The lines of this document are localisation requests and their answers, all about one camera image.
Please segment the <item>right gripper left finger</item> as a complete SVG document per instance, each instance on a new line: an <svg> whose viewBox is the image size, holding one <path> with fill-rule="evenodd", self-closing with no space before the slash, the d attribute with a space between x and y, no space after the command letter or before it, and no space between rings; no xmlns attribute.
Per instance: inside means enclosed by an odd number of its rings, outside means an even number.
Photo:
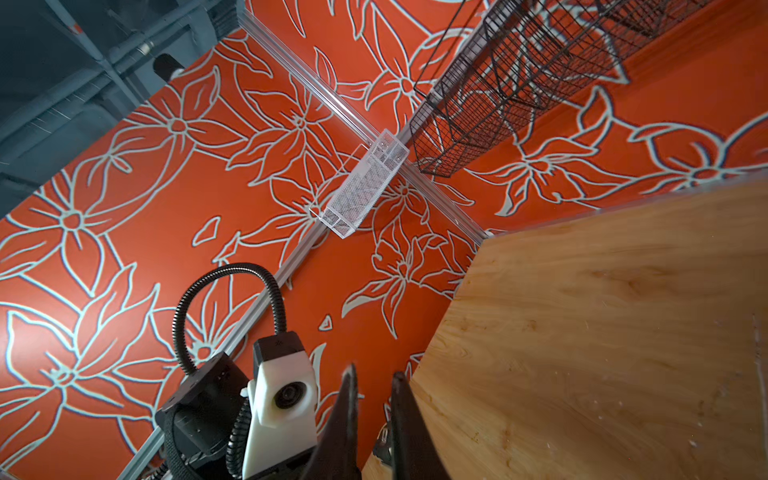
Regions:
<svg viewBox="0 0 768 480"><path fill-rule="evenodd" d="M301 478L361 479L357 465L358 378L354 364L344 371L330 419Z"/></svg>

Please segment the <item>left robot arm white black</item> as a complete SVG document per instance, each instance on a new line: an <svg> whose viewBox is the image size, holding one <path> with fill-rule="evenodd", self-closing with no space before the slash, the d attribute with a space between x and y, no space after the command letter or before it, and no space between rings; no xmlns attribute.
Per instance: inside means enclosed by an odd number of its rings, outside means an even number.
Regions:
<svg viewBox="0 0 768 480"><path fill-rule="evenodd" d="M184 380L155 420L163 434L165 460L152 475L161 479L241 479L245 459L249 401L241 395L248 382L228 354L220 352L197 366L186 344L186 319L194 297L207 285L235 274L258 277L270 303L274 331L287 331L284 301L274 276L261 265L240 262L217 267L182 294L172 322L173 348Z"/></svg>

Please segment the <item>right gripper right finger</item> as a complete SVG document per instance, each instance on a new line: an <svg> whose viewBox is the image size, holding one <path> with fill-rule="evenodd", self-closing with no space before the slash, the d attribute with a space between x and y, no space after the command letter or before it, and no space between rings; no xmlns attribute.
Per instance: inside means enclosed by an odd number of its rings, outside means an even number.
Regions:
<svg viewBox="0 0 768 480"><path fill-rule="evenodd" d="M403 372L392 379L390 424L394 479L450 478Z"/></svg>

